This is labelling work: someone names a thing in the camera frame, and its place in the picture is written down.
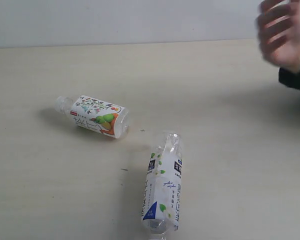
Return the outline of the person's bare hand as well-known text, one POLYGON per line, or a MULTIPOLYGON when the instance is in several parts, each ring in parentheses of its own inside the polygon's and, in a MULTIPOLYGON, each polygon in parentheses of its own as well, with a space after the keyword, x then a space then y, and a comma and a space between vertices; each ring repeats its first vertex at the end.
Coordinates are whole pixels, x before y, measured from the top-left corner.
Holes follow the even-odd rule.
POLYGON ((264 0, 256 19, 262 57, 291 73, 300 72, 300 0, 264 0))

